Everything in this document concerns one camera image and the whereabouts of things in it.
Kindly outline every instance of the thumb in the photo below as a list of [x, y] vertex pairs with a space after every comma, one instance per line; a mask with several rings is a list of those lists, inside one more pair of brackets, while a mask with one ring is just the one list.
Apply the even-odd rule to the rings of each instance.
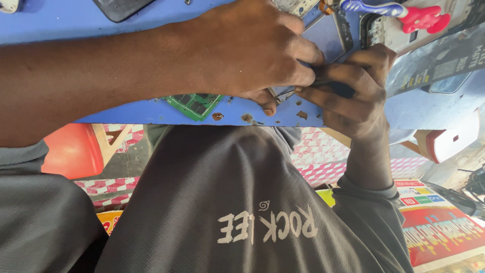
[[242, 98], [252, 100], [259, 104], [263, 109], [264, 114], [269, 117], [276, 113], [276, 101], [268, 89], [247, 92]]

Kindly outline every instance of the spiral logo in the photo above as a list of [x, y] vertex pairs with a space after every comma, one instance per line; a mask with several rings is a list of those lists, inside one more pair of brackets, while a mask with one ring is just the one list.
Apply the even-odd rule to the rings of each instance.
[[270, 207], [270, 202], [269, 201], [263, 201], [259, 203], [260, 210], [259, 211], [265, 211]]

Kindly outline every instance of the toothbrush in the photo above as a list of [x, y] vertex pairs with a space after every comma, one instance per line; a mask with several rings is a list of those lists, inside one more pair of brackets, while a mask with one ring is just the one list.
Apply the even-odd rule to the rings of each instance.
[[451, 16], [441, 13], [440, 6], [426, 8], [404, 7], [396, 2], [371, 6], [361, 0], [341, 0], [340, 8], [345, 12], [367, 12], [383, 16], [397, 17], [403, 25], [403, 32], [412, 33], [419, 29], [426, 29], [428, 33], [435, 34], [443, 31], [450, 23]]

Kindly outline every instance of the shirt sleeve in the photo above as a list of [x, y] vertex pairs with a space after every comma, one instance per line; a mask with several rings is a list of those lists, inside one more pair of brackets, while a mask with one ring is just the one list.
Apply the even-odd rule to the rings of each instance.
[[334, 189], [333, 211], [368, 247], [386, 272], [414, 272], [404, 240], [404, 216], [399, 211], [399, 193], [392, 185], [385, 190], [361, 188], [346, 175]]
[[41, 172], [48, 151], [44, 141], [0, 148], [0, 272], [67, 272], [107, 239], [88, 195]]

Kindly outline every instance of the orange stool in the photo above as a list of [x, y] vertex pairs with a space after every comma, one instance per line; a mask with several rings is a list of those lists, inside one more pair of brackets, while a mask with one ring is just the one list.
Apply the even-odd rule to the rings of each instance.
[[102, 124], [70, 123], [44, 138], [49, 153], [41, 170], [67, 179], [98, 175], [132, 126], [127, 124], [121, 131], [105, 132]]

